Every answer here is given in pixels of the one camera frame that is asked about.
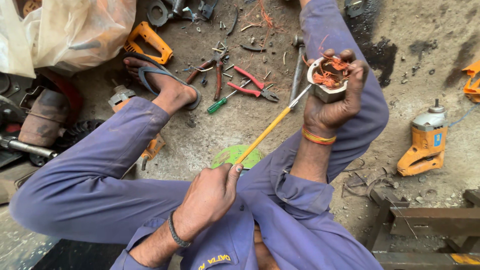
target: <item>drill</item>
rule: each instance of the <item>drill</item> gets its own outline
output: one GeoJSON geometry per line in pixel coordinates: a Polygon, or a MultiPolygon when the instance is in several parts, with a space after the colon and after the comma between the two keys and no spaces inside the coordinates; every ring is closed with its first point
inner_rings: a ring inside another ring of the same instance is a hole
{"type": "MultiPolygon", "coordinates": [[[[108,103],[112,106],[114,112],[118,112],[125,104],[127,104],[131,98],[135,97],[136,94],[133,90],[126,88],[124,85],[117,86],[113,89],[115,95],[113,95],[108,103]]],[[[142,153],[142,171],[145,171],[147,161],[151,161],[165,145],[165,141],[160,136],[160,133],[157,133],[154,139],[152,139],[147,148],[142,153]]]]}
{"type": "Polygon", "coordinates": [[[443,166],[448,128],[446,117],[445,107],[438,105],[437,98],[434,106],[412,121],[412,146],[397,164],[401,175],[414,175],[443,166]]]}

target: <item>hand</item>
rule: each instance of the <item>hand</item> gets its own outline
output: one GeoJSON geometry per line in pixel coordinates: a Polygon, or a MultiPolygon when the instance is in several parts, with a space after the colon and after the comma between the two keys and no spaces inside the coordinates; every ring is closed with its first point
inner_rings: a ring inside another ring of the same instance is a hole
{"type": "Polygon", "coordinates": [[[221,219],[237,196],[242,164],[225,163],[203,169],[190,185],[182,204],[173,213],[173,225],[183,241],[190,242],[203,229],[221,219]]]}
{"type": "MultiPolygon", "coordinates": [[[[332,57],[335,55],[335,51],[328,49],[324,55],[332,57]]],[[[325,138],[335,136],[336,129],[360,111],[360,96],[369,72],[368,64],[357,60],[351,49],[341,52],[340,58],[350,63],[348,67],[350,78],[345,90],[345,99],[325,104],[319,98],[309,95],[303,113],[305,128],[309,132],[325,138]]],[[[314,61],[314,59],[310,59],[308,63],[312,64],[314,61]]]]}

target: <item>red-handled pliers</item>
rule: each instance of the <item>red-handled pliers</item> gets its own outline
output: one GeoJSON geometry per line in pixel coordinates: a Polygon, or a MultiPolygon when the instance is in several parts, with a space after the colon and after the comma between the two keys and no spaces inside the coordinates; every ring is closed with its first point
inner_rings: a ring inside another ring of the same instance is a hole
{"type": "Polygon", "coordinates": [[[260,88],[261,90],[257,91],[257,90],[250,90],[250,89],[241,88],[240,86],[234,85],[231,82],[227,83],[228,86],[231,86],[231,87],[237,89],[238,91],[242,91],[242,92],[245,92],[245,93],[248,93],[248,94],[254,94],[256,97],[258,97],[259,95],[262,95],[266,99],[268,99],[269,101],[278,102],[280,100],[275,93],[270,92],[267,89],[265,89],[265,84],[262,84],[261,82],[257,81],[257,79],[255,79],[255,77],[253,75],[251,75],[250,73],[246,72],[245,70],[239,68],[238,66],[234,66],[233,68],[237,72],[239,72],[239,73],[243,74],[244,76],[248,77],[249,79],[251,79],[252,82],[258,88],[260,88]]]}

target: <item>blue flip-flop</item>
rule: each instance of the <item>blue flip-flop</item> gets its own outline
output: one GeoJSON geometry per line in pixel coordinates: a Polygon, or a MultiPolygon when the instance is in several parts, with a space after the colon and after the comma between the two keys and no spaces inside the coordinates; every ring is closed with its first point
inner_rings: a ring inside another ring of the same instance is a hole
{"type": "Polygon", "coordinates": [[[127,52],[123,55],[124,59],[127,58],[127,57],[134,57],[134,58],[137,58],[139,60],[147,61],[147,62],[150,62],[153,65],[155,65],[156,68],[155,67],[141,67],[141,68],[138,69],[138,76],[140,77],[140,81],[142,81],[143,85],[148,90],[150,90],[150,92],[152,92],[154,95],[158,96],[158,93],[155,93],[153,91],[153,89],[151,88],[151,86],[148,84],[147,80],[145,79],[145,73],[156,73],[156,74],[168,75],[168,76],[174,78],[175,80],[179,81],[181,84],[189,86],[193,90],[195,90],[195,92],[197,93],[197,99],[194,102],[185,105],[184,106],[185,109],[193,110],[198,106],[198,103],[200,103],[200,99],[202,97],[202,94],[200,94],[200,91],[198,91],[197,88],[195,88],[193,85],[187,84],[186,82],[184,82],[184,81],[180,80],[179,78],[177,78],[176,76],[174,76],[172,73],[170,73],[168,71],[168,69],[166,69],[163,65],[159,64],[157,61],[151,59],[148,56],[145,56],[145,55],[140,54],[138,52],[132,52],[132,51],[129,51],[129,52],[127,52]]]}

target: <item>hammer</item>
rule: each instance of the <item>hammer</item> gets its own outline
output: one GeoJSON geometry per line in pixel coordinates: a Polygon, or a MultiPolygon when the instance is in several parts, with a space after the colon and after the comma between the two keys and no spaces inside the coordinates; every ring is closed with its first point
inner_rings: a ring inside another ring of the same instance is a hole
{"type": "Polygon", "coordinates": [[[305,55],[303,37],[295,35],[292,45],[299,49],[299,56],[297,58],[297,67],[295,68],[295,73],[293,74],[292,90],[290,91],[290,100],[288,101],[289,104],[297,97],[297,92],[300,87],[301,76],[303,73],[303,67],[305,66],[305,63],[302,59],[302,56],[305,55]]]}

